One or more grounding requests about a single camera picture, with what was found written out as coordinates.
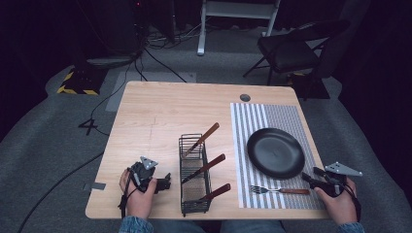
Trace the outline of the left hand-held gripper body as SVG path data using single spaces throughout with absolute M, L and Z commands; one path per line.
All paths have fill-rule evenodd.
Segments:
M 150 180 L 155 172 L 156 161 L 153 161 L 145 156 L 140 157 L 140 161 L 135 162 L 129 169 L 129 173 L 134 185 L 138 190 L 146 192 Z

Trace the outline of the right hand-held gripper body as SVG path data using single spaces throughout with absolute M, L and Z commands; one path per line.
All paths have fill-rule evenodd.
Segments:
M 331 191 L 328 191 L 327 194 L 331 197 L 337 197 L 343 192 L 349 176 L 362 177 L 363 173 L 336 161 L 326 165 L 321 176 L 331 185 Z

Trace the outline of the wooden handled fork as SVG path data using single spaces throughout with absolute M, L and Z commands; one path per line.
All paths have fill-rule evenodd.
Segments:
M 267 188 L 259 185 L 251 185 L 250 190 L 253 193 L 263 194 L 268 192 L 279 192 L 279 193 L 286 193 L 286 194 L 301 194 L 301 195 L 309 195 L 310 190 L 305 188 Z

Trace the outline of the black wire cutlery rack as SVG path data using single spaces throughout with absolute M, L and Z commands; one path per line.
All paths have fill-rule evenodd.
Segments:
M 204 143 L 187 154 L 187 151 L 200 137 L 201 134 L 183 134 L 179 138 L 181 212 L 183 216 L 206 213 L 211 205 L 210 200 L 204 199 L 204 196 L 211 192 L 208 172 L 201 172 L 185 182 L 186 178 L 208 163 Z

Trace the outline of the person's right hand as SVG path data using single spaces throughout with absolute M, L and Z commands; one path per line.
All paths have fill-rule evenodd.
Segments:
M 329 216 L 338 226 L 358 221 L 356 206 L 347 191 L 343 191 L 335 198 L 327 195 L 319 187 L 315 188 L 315 192 L 325 203 Z

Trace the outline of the person's left hand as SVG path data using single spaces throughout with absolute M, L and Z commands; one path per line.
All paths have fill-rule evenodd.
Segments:
M 126 193 L 127 202 L 125 213 L 128 216 L 136 216 L 148 219 L 152 211 L 152 203 L 155 195 L 157 179 L 152 178 L 145 192 L 139 191 L 133 182 L 128 180 L 129 171 L 125 169 L 120 177 L 120 189 Z

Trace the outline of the black round plate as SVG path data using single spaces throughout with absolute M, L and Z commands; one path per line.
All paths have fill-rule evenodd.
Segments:
M 278 180 L 294 178 L 303 171 L 305 155 L 291 134 L 277 128 L 262 128 L 247 142 L 253 165 L 263 174 Z

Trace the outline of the grey striped placemat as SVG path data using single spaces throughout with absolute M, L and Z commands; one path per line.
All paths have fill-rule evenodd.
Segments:
M 311 141 L 304 130 L 303 117 L 296 106 L 231 103 L 231 125 L 234 146 L 238 206 L 246 209 L 323 210 L 324 203 L 314 192 L 309 195 L 279 192 L 253 193 L 252 185 L 266 188 L 308 188 L 298 174 L 279 180 L 259 171 L 247 153 L 247 142 L 253 133 L 263 128 L 276 128 L 292 135 L 300 144 L 305 157 L 303 171 L 313 174 L 317 167 Z

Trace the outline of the black yellow striped stand base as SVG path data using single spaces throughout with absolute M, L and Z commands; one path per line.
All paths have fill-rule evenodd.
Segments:
M 57 93 L 99 95 L 107 73 L 107 69 L 72 68 L 63 79 Z

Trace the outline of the black folding chair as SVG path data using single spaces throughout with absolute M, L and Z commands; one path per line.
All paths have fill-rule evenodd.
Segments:
M 315 72 L 321 65 L 326 46 L 350 24 L 346 19 L 314 21 L 283 35 L 260 37 L 257 47 L 262 58 L 243 77 L 246 78 L 253 70 L 261 69 L 260 63 L 266 61 L 264 68 L 269 68 L 267 84 L 271 84 L 274 74 L 290 74 L 291 87 L 298 97 L 303 100 L 328 99 L 322 79 L 317 78 Z

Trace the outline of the wooden handled knife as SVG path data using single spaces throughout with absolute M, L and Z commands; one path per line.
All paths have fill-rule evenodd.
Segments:
M 214 123 L 202 136 L 184 153 L 184 157 L 188 156 L 194 149 L 201 145 L 210 135 L 212 135 L 218 128 L 220 124 L 218 122 Z
M 200 200 L 201 201 L 205 201 L 205 200 L 213 200 L 214 198 L 216 198 L 217 196 L 228 192 L 231 190 L 231 185 L 229 183 L 226 183 L 224 185 L 222 185 L 221 187 L 213 190 L 212 192 L 210 192 L 209 194 L 206 194 L 205 196 L 201 197 Z
M 195 178 L 199 174 L 208 171 L 210 168 L 214 167 L 215 165 L 219 164 L 220 162 L 225 160 L 225 154 L 222 153 L 212 161 L 208 162 L 207 164 L 203 165 L 201 168 L 197 169 L 194 173 L 190 174 L 186 178 L 182 180 L 182 184 L 190 181 L 191 179 Z

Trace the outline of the white metal stand frame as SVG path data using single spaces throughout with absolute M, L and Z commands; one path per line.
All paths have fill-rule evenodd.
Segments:
M 281 0 L 274 0 L 273 3 L 267 4 L 202 0 L 200 13 L 200 35 L 198 39 L 197 54 L 202 56 L 205 53 L 207 17 L 267 19 L 267 29 L 261 33 L 263 37 L 267 37 L 272 33 L 280 3 Z

